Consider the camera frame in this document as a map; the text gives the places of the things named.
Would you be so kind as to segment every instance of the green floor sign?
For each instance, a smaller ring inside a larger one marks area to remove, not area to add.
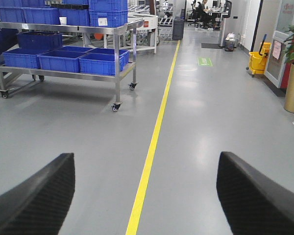
[[[198,65],[199,66],[210,66],[210,67],[213,66],[210,58],[202,58],[202,57],[198,57]]]

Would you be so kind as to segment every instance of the paper sign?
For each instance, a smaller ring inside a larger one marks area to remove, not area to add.
[[[99,26],[108,26],[108,19],[107,18],[99,18],[98,25]]]
[[[29,28],[28,28],[28,24],[23,23],[23,24],[22,24],[22,29],[29,29]]]
[[[275,59],[279,59],[280,58],[280,54],[281,54],[281,43],[278,41],[274,41],[274,47],[273,47],[273,57]]]

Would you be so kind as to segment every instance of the red wall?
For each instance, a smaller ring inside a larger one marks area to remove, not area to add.
[[[290,69],[291,69],[291,65],[290,64],[287,64],[285,66],[284,75],[283,75],[282,83],[281,83],[281,88],[287,88],[288,87],[288,81],[289,81],[289,76],[290,76]]]

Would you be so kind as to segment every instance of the yellow mop bucket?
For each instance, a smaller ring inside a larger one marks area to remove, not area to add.
[[[265,43],[267,35],[265,34],[264,39],[261,43],[259,51],[249,53],[249,64],[246,67],[247,70],[251,71],[251,76],[254,77],[255,74],[264,74],[267,56],[269,54],[271,43]]]

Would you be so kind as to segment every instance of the desk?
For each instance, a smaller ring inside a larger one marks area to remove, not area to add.
[[[216,15],[215,18],[219,18],[218,26],[220,26],[222,16],[227,15],[227,12],[224,12],[224,11],[222,11],[222,12],[220,12],[220,11],[206,11],[206,13],[211,16],[213,16],[215,14]]]

